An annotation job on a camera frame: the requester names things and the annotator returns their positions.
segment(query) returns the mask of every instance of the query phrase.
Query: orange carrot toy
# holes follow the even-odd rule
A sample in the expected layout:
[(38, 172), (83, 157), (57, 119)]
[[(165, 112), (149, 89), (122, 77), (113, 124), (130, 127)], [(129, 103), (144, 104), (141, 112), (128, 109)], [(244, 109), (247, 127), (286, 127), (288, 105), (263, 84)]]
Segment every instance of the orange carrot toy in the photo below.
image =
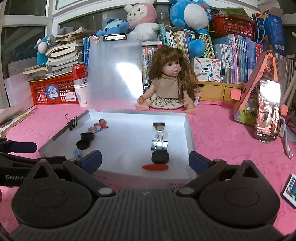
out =
[(168, 165), (165, 164), (149, 164), (142, 166), (145, 170), (148, 171), (165, 171), (168, 169)]

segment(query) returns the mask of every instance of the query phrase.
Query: clipboard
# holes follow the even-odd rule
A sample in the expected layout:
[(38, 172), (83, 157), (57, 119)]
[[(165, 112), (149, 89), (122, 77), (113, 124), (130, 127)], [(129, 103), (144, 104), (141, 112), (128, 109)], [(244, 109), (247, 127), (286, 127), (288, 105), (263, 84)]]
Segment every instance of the clipboard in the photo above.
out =
[(88, 68), (88, 108), (134, 109), (143, 93), (141, 38), (134, 34), (92, 36)]

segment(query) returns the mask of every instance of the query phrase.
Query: smartphone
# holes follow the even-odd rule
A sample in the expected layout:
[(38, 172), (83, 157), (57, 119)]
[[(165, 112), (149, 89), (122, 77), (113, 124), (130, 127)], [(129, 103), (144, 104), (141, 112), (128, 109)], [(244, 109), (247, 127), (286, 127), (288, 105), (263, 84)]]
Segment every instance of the smartphone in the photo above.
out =
[(278, 82), (261, 79), (258, 83), (255, 138), (275, 141), (281, 127), (281, 86)]
[(296, 175), (291, 174), (281, 193), (282, 198), (294, 209), (296, 209)]

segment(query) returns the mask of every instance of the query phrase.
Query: doll foot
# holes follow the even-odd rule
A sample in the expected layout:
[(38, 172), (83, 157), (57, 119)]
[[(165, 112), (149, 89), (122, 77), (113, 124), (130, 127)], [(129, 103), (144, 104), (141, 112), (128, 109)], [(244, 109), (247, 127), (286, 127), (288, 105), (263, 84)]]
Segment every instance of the doll foot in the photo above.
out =
[(145, 106), (145, 105), (139, 105), (139, 104), (137, 104), (137, 105), (135, 105), (135, 107), (136, 107), (136, 110), (149, 110), (150, 109), (150, 107), (149, 106)]
[(185, 111), (186, 114), (190, 114), (190, 115), (196, 115), (197, 113), (197, 109), (191, 108), (191, 109), (187, 109)]

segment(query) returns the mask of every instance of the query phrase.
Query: wooden drawer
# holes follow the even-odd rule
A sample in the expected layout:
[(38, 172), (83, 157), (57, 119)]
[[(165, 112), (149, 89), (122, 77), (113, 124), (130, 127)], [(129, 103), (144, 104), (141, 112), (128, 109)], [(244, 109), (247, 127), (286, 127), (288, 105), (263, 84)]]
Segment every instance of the wooden drawer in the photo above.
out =
[(208, 81), (198, 81), (197, 82), (201, 88), (201, 98), (202, 101), (226, 101), (229, 103), (235, 103), (236, 100), (230, 98), (230, 92), (232, 89), (244, 88), (244, 85), (228, 84), (221, 82), (208, 82)]
[(223, 100), (223, 86), (204, 85), (202, 87), (200, 100), (203, 101), (220, 101)]

